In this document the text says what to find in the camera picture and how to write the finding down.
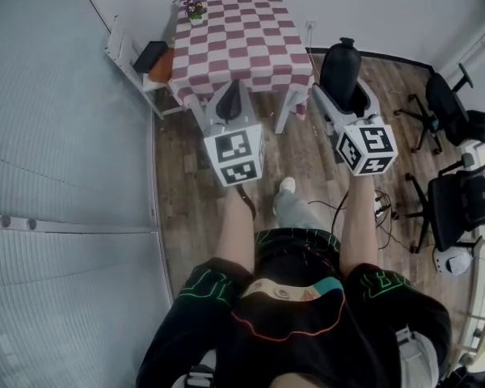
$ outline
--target wooden floor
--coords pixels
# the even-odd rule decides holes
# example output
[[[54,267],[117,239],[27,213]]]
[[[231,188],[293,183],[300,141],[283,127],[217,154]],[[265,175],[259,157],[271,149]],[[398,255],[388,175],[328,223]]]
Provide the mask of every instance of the wooden floor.
[[[318,70],[322,57],[314,56]],[[400,213],[420,208],[412,185],[404,174],[413,173],[425,189],[439,169],[458,159],[456,149],[441,135],[444,151],[433,156],[435,147],[427,140],[418,154],[411,153],[420,135],[420,124],[405,116],[396,117],[397,108],[408,105],[407,95],[417,93],[424,99],[429,72],[412,65],[364,58],[361,77],[370,85],[381,103],[382,116],[394,130],[399,157],[385,174],[376,176],[376,188],[390,195],[394,208]],[[276,136],[273,126],[280,111],[280,100],[274,94],[252,94],[258,120],[265,127],[266,154],[264,176],[245,184],[254,201],[258,215],[255,231],[275,225],[272,201],[279,182],[287,175],[297,181],[297,194],[304,200],[322,200],[337,207],[348,187],[347,168],[335,163],[335,155],[325,134],[325,124],[315,106],[310,103],[306,119],[291,116],[284,133]],[[156,124],[156,167],[158,201],[163,241],[174,294],[188,278],[191,270],[215,252],[221,225],[223,188],[209,167],[203,140],[191,112],[167,116]],[[334,211],[322,204],[312,204],[318,218],[330,229]],[[336,232],[340,236],[343,217],[338,217]],[[390,220],[382,225],[390,229]],[[465,315],[470,300],[471,272],[458,277],[438,274],[432,263],[432,247],[419,255],[411,255],[405,247],[418,240],[420,220],[394,221],[392,234],[399,242],[390,240],[380,251],[379,264],[402,273],[418,289],[444,303],[453,322],[453,339],[461,339]],[[380,247],[388,242],[388,234],[377,229]],[[427,245],[433,243],[428,236]]]

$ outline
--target black office chair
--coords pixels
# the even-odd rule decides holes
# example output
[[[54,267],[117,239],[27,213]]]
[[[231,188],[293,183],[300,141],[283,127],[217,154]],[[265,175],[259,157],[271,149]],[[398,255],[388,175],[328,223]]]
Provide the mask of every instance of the black office chair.
[[[428,101],[429,110],[432,111],[434,115],[429,115],[424,105],[420,102],[417,94],[409,95],[407,100],[408,102],[411,102],[414,99],[419,105],[421,114],[407,111],[405,109],[394,111],[396,116],[405,114],[422,122],[423,128],[419,144],[417,147],[411,148],[412,153],[420,150],[428,132],[431,134],[437,145],[437,148],[433,150],[434,154],[442,152],[442,145],[437,137],[437,132],[442,129],[445,130],[445,135],[449,141],[456,146],[460,145],[466,139],[475,139],[467,137],[466,133],[459,130],[466,127],[469,117],[457,96],[457,92],[460,91],[466,83],[469,83],[470,87],[474,87],[474,85],[463,65],[460,63],[458,66],[462,70],[463,76],[453,89],[449,87],[441,74],[434,74],[428,80],[428,84],[426,85],[426,100]]]
[[[424,218],[419,244],[411,246],[411,253],[420,252],[429,224],[439,251],[475,245],[459,240],[466,231],[485,224],[485,165],[474,171],[458,171],[432,179],[428,185],[428,198],[412,174],[406,174],[406,180],[415,186],[422,211],[404,218]]]

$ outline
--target sneaker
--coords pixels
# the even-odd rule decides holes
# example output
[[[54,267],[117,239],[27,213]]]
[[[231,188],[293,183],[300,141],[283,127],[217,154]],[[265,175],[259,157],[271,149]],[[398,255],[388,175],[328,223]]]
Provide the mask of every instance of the sneaker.
[[[280,183],[278,191],[281,192],[283,190],[290,190],[294,194],[296,189],[297,189],[297,183],[294,180],[294,178],[293,177],[285,177],[282,180],[282,182]],[[275,206],[273,206],[273,214],[276,215]]]

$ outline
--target checkered tablecloth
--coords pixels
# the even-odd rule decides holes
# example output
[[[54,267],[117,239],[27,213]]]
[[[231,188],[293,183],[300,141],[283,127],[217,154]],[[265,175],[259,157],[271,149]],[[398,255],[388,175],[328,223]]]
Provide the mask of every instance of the checkered tablecloth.
[[[180,105],[210,99],[241,79],[249,91],[290,91],[286,107],[301,118],[314,82],[306,48],[282,0],[194,0],[206,7],[193,26],[179,0],[169,87]]]

